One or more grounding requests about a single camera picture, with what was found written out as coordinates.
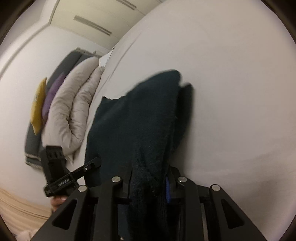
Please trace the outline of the left hand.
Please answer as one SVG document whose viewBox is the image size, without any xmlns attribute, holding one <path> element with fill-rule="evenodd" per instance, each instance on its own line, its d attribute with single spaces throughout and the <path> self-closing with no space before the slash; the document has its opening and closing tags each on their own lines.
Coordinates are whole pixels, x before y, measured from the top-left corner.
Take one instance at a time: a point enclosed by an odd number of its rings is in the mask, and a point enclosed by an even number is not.
<svg viewBox="0 0 296 241">
<path fill-rule="evenodd" d="M 56 196 L 51 199 L 52 212 L 54 213 L 67 199 L 67 196 Z"/>
</svg>

